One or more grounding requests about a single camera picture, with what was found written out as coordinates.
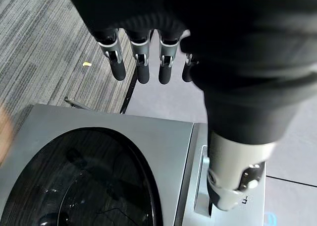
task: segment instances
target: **robotic hand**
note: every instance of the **robotic hand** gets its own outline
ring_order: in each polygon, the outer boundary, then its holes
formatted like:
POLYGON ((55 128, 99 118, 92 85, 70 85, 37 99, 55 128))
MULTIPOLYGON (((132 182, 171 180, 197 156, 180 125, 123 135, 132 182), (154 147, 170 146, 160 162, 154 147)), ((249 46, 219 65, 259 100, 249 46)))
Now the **robotic hand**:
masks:
POLYGON ((125 77, 117 28, 131 41, 138 80, 149 80, 149 31, 160 36, 159 80, 169 82, 180 36, 183 79, 203 90, 211 202, 229 210, 263 177, 264 163, 299 104, 316 93, 317 0, 72 0, 125 77))

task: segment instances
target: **washing machine lid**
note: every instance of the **washing machine lid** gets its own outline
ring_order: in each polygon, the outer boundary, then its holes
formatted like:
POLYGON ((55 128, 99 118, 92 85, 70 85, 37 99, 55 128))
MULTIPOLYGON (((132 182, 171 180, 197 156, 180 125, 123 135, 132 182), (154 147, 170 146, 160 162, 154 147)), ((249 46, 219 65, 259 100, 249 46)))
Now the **washing machine lid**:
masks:
POLYGON ((44 146, 16 181, 1 225, 161 225, 158 188, 140 150, 106 128, 44 146))
POLYGON ((158 186, 163 225, 174 225, 193 123, 47 105, 32 108, 0 167, 0 217, 23 169, 43 146, 87 127, 112 129, 138 147, 158 186))

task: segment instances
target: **oval glass window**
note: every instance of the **oval glass window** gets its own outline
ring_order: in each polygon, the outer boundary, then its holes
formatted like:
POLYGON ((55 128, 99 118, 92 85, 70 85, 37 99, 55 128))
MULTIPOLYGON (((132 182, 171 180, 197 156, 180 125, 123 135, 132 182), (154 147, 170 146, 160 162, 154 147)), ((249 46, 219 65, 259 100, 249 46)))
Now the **oval glass window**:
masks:
POLYGON ((162 225, 159 193, 141 151, 105 128, 80 128, 44 146, 7 200, 1 225, 162 225))

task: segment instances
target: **gray carpet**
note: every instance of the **gray carpet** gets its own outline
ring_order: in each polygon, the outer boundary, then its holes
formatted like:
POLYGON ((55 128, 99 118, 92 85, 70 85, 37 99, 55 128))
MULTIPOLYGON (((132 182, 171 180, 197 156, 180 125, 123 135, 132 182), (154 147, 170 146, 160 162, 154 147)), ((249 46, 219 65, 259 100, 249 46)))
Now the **gray carpet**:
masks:
POLYGON ((121 82, 70 0, 0 0, 0 105, 15 129, 31 105, 69 106, 65 96, 118 113, 135 68, 122 30, 119 37, 127 71, 121 82))

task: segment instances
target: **washing machine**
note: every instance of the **washing machine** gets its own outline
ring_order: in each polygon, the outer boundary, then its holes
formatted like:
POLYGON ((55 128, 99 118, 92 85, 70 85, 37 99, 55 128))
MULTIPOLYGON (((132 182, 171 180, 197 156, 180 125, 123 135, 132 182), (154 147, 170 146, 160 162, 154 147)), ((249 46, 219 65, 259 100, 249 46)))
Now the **washing machine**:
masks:
POLYGON ((0 225, 261 226, 264 178, 208 214, 207 126, 35 105, 0 166, 0 225))

